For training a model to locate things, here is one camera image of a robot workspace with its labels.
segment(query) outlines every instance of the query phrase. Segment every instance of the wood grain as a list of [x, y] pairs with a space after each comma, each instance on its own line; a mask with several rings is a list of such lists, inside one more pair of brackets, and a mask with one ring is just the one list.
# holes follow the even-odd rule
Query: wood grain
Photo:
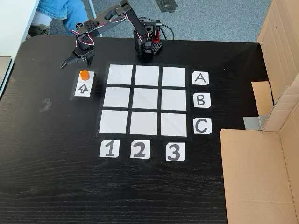
[[[227, 223], [219, 131], [243, 129], [243, 116], [257, 116], [251, 82], [267, 81], [260, 46], [163, 41], [162, 52], [147, 61], [210, 74], [208, 86], [189, 91], [211, 93], [208, 109], [194, 109], [190, 97], [191, 118], [211, 118], [213, 132], [192, 134], [185, 161], [172, 162], [164, 139], [151, 140], [145, 161], [130, 159], [131, 141], [138, 140], [132, 138], [121, 139], [118, 158], [99, 157], [95, 130], [106, 64], [145, 59], [136, 56], [133, 39], [97, 38], [94, 99], [69, 100], [76, 70], [86, 67], [59, 69], [74, 42], [38, 36], [20, 48], [16, 81], [0, 101], [0, 223]], [[53, 107], [39, 113], [45, 98]]]

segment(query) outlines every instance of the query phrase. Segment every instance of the black cable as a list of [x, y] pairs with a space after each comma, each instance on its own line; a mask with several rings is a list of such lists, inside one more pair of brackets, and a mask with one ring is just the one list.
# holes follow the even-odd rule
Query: black cable
[[156, 22], [155, 20], [148, 18], [148, 17], [140, 17], [139, 19], [150, 20], [150, 21]]
[[166, 38], [166, 36], [165, 36], [165, 33], [164, 33], [164, 30], [163, 30], [162, 27], [161, 27], [161, 31], [162, 31], [162, 34], [163, 34], [164, 38], [167, 40], [167, 38]]
[[168, 28], [172, 32], [172, 36], [173, 36], [172, 40], [174, 41], [174, 32], [172, 31], [172, 29], [169, 26], [166, 26], [164, 24], [162, 24], [162, 26]]
[[[139, 19], [150, 20], [150, 21], [156, 22], [155, 20], [153, 20], [153, 19], [151, 19], [151, 18], [149, 18], [149, 17], [140, 17]], [[163, 34], [164, 38], [167, 40], [166, 35], [165, 35], [165, 32], [164, 32], [164, 30], [163, 30], [162, 27], [161, 27], [161, 31], [162, 31], [162, 34]]]

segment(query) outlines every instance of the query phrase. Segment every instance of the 3x3 grid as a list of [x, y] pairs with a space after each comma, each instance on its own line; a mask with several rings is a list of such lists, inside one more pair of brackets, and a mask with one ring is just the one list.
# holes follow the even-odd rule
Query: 3x3 grid
[[104, 82], [99, 134], [189, 136], [186, 68], [111, 64]]

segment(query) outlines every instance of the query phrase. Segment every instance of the white paper square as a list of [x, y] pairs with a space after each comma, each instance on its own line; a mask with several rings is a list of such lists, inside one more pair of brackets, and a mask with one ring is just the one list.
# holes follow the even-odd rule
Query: white paper square
[[107, 87], [105, 92], [104, 106], [128, 107], [130, 88]]
[[159, 85], [158, 66], [136, 66], [135, 85]]
[[185, 143], [184, 142], [169, 142], [166, 145], [166, 160], [167, 161], [184, 161]]
[[133, 111], [130, 134], [157, 135], [157, 113]]
[[150, 141], [133, 141], [131, 145], [131, 158], [149, 159]]
[[210, 118], [195, 118], [193, 120], [194, 134], [212, 133], [212, 120]]
[[88, 71], [88, 74], [89, 74], [89, 79], [83, 80], [83, 79], [81, 79], [81, 76], [79, 73], [78, 83], [93, 83], [94, 71]]
[[133, 108], [157, 109], [158, 90], [157, 89], [134, 89]]
[[163, 67], [162, 86], [186, 86], [185, 68]]
[[107, 83], [131, 85], [132, 69], [132, 65], [111, 64]]
[[103, 140], [101, 142], [100, 157], [116, 158], [120, 154], [120, 140]]
[[208, 85], [209, 84], [209, 73], [206, 71], [195, 71], [192, 73], [192, 84], [193, 85]]
[[161, 135], [187, 137], [186, 114], [162, 113]]
[[211, 94], [209, 92], [193, 94], [194, 107], [209, 108], [211, 106]]
[[186, 90], [162, 90], [162, 110], [186, 110]]
[[127, 111], [103, 110], [99, 132], [125, 134], [127, 128], [127, 117]]
[[90, 97], [93, 83], [77, 83], [75, 95], [76, 97]]

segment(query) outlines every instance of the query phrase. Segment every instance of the gray carpet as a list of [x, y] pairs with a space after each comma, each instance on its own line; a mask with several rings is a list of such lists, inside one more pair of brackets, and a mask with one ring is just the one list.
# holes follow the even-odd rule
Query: gray carpet
[[[89, 18], [92, 13], [87, 0], [82, 0]], [[170, 26], [175, 39], [255, 42], [271, 0], [175, 0], [177, 8], [159, 8], [166, 0], [128, 0], [138, 17], [160, 19]], [[120, 0], [93, 0], [96, 14]], [[67, 35], [61, 21], [53, 20], [52, 34]], [[128, 21], [103, 33], [105, 37], [133, 37]], [[165, 29], [167, 37], [171, 32]]]

